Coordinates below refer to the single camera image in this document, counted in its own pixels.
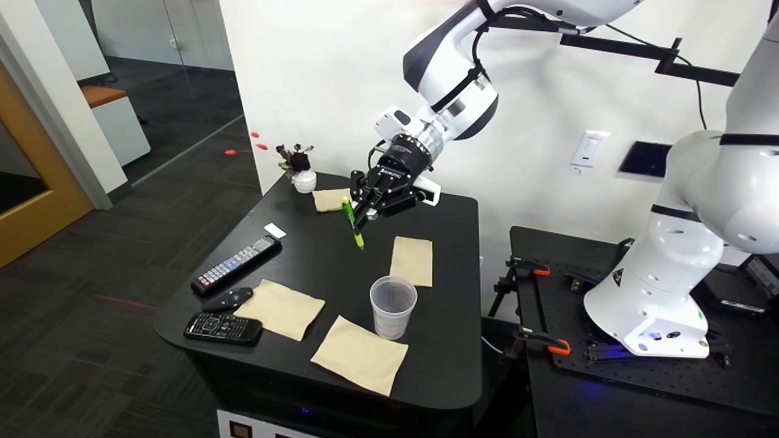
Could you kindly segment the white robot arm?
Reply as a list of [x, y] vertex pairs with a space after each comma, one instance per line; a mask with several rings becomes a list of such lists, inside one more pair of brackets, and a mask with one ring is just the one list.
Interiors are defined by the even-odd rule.
[[723, 145], [773, 145], [779, 63], [777, 19], [769, 19], [751, 58], [740, 73], [701, 67], [670, 46], [636, 34], [619, 39], [594, 37], [594, 28], [616, 32], [616, 19], [642, 0], [466, 0], [451, 16], [427, 28], [403, 55], [402, 77], [424, 100], [416, 116], [393, 106], [377, 119], [384, 152], [367, 157], [367, 170], [352, 173], [352, 225], [374, 215], [392, 215], [419, 201], [438, 203], [440, 187], [426, 181], [440, 150], [452, 140], [477, 136], [497, 113], [499, 91], [481, 63], [480, 43], [489, 28], [548, 32], [561, 46], [604, 50], [633, 58], [654, 58], [656, 73], [684, 80], [728, 84], [728, 125]]

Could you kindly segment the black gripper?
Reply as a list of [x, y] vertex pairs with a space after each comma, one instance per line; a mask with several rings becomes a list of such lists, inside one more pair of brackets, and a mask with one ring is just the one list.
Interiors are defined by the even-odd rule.
[[409, 134], [397, 134], [379, 161], [367, 170], [351, 170], [352, 211], [364, 221], [397, 214], [424, 203], [436, 203], [440, 189], [421, 184], [419, 178], [431, 167], [431, 152]]

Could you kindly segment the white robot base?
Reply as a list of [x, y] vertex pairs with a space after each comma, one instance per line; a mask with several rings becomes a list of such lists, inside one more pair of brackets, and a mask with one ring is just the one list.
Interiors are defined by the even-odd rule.
[[583, 293], [583, 310], [631, 355], [701, 359], [707, 319], [692, 290], [726, 248], [779, 251], [779, 145], [769, 134], [677, 140], [644, 230]]

